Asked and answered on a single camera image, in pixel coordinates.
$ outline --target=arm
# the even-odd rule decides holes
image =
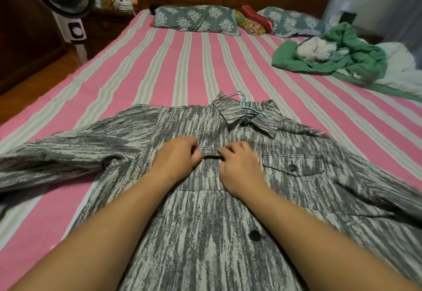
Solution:
[[[277,195],[248,143],[230,143],[219,152],[224,186],[271,231],[311,290],[419,290],[387,263]]]
[[[165,143],[148,173],[72,231],[11,290],[115,290],[161,199],[201,161],[197,146],[194,137]]]

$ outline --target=bed sheet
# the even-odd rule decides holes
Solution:
[[[274,99],[282,114],[323,130],[348,150],[422,189],[422,104],[331,76],[271,66],[283,39],[151,28],[140,12],[87,65],[0,127],[0,153],[78,128],[133,104],[206,105],[219,91]],[[9,196],[0,222],[0,290],[8,289],[69,232],[98,175]]]

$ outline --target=clothing label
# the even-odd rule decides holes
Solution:
[[[246,117],[248,117],[249,119],[253,119],[257,116],[257,113],[246,113]]]

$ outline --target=gray curtain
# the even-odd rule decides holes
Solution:
[[[422,0],[396,0],[377,25],[384,42],[402,42],[422,69]]]

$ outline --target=shirt collar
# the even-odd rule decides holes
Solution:
[[[249,120],[262,131],[269,134],[272,138],[275,137],[280,124],[280,119],[282,118],[282,114],[273,100],[245,102],[245,106],[254,107],[255,109],[261,111],[261,113],[253,119],[245,117],[247,112],[245,109],[240,107],[239,101],[226,96],[222,91],[218,94],[212,104],[217,108],[228,124],[232,124],[243,119]]]

